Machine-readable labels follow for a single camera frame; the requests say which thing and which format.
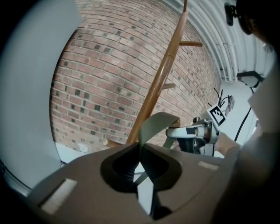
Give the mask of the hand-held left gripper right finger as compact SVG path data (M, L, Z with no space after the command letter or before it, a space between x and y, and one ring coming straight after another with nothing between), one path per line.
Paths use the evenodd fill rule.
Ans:
M149 164L154 157L167 161L169 168L154 180L160 204L171 213L153 224L211 224L215 209L229 183L237 160L236 149L225 158L166 149L150 143L143 147Z

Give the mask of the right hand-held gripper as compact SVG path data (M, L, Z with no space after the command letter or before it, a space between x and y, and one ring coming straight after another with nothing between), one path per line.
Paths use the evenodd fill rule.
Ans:
M220 126L226 116L218 105L211 106L200 117L193 119L193 126L169 128L166 136L171 138L194 139L194 153L214 156L215 144L220 135Z

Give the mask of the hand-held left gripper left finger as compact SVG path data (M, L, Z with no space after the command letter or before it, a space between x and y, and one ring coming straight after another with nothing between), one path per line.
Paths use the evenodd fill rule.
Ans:
M87 154L42 180L28 195L55 224L146 224L133 181L137 143Z

